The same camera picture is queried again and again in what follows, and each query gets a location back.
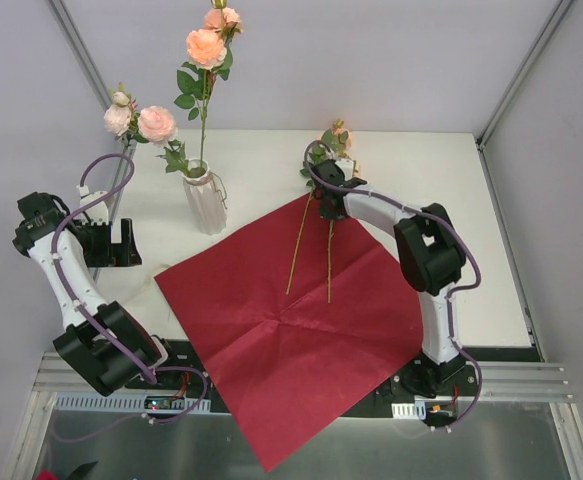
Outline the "pink rose stem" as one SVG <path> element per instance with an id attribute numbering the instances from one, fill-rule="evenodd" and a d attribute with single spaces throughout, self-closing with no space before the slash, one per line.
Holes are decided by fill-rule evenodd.
<path id="1" fill-rule="evenodd" d="M 313 151 L 314 147 L 309 147 L 309 150 L 307 153 L 305 153 L 305 158 L 304 160 L 308 163 L 309 160 L 312 158 L 312 151 Z M 306 219 L 308 216 L 308 212 L 309 212 L 309 207 L 310 204 L 312 202 L 312 198 L 313 198 L 313 192 L 315 187 L 313 186 L 313 181 L 309 181 L 310 183 L 310 193 L 308 194 L 306 203 L 305 203 L 305 207 L 304 207 L 304 211 L 303 211 L 303 215 L 301 218 L 301 222 L 300 222 L 300 226 L 297 232 L 297 236 L 296 236 L 296 242 L 295 242 L 295 246 L 294 246 L 294 252 L 293 252 L 293 256 L 292 256 L 292 262 L 291 262 L 291 266 L 290 266 L 290 271 L 289 271 L 289 275 L 288 275 L 288 280 L 287 280 L 287 285 L 286 285 L 286 290 L 285 290 L 285 294 L 289 295 L 291 292 L 291 287 L 292 287 L 292 283 L 293 283 L 293 277 L 294 277 L 294 273 L 295 273 L 295 268 L 296 268 L 296 264 L 297 264 L 297 258 L 298 258 L 298 254 L 299 254 L 299 249 L 300 249 L 300 244 L 301 244 L 301 240 L 302 240 L 302 236 L 303 236 L 303 232 L 304 232 L 304 228 L 306 225 Z"/>
<path id="2" fill-rule="evenodd" d="M 235 36 L 243 32 L 241 15 L 228 7 L 226 1 L 211 1 L 210 4 L 202 27 L 192 30 L 186 37 L 188 60 L 176 75 L 180 94 L 174 104 L 187 112 L 189 121 L 200 121 L 199 158 L 185 159 L 184 148 L 179 148 L 183 172 L 192 178 L 201 177 L 208 169 L 204 159 L 208 107 L 217 79 L 226 81 L 230 76 L 232 43 Z"/>
<path id="3" fill-rule="evenodd" d="M 110 92 L 111 105 L 104 113 L 105 130 L 129 146 L 132 141 L 152 144 L 163 150 L 158 157 L 166 161 L 167 173 L 181 172 L 192 177 L 196 165 L 186 156 L 185 143 L 177 139 L 174 116 L 164 107 L 140 108 L 132 95 L 119 83 Z"/>
<path id="4" fill-rule="evenodd" d="M 334 153 L 336 160 L 339 158 L 350 158 L 349 149 L 351 147 L 351 133 L 345 127 L 343 120 L 336 120 L 332 125 L 323 132 L 320 140 L 326 144 Z M 356 173 L 353 177 L 357 177 L 361 173 L 361 164 L 356 161 Z M 333 237 L 334 237 L 333 220 L 328 223 L 327 235 L 327 303 L 332 302 L 332 273 L 333 273 Z"/>

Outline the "brown red wrapping paper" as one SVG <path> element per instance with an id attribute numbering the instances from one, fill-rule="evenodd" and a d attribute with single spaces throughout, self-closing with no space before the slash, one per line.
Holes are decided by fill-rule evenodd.
<path id="1" fill-rule="evenodd" d="M 423 327 L 396 259 L 357 221 L 328 223 L 308 196 L 156 278 L 260 465 L 272 470 L 407 364 Z"/>

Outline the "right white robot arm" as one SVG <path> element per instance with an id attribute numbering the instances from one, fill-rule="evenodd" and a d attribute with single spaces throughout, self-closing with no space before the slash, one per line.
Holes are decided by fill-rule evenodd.
<path id="1" fill-rule="evenodd" d="M 420 352 L 407 364 L 402 385 L 425 398 L 444 394 L 466 363 L 460 353 L 452 294 L 467 260 L 445 208 L 437 203 L 423 208 L 402 205 L 363 180 L 347 180 L 334 160 L 307 170 L 321 216 L 360 220 L 395 239 L 402 275 L 418 293 L 423 324 Z"/>

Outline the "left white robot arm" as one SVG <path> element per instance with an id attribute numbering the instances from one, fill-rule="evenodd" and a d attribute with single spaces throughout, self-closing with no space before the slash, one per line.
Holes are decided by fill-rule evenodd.
<path id="1" fill-rule="evenodd" d="M 162 389 L 175 387 L 183 367 L 169 356 L 166 342 L 119 302 L 106 301 L 91 274 L 141 265 L 132 220 L 122 219 L 121 239 L 114 242 L 104 204 L 73 218 L 58 196 L 33 192 L 17 206 L 23 219 L 13 245 L 41 267 L 61 309 L 64 331 L 53 342 L 59 356 L 103 396 L 137 377 Z"/>

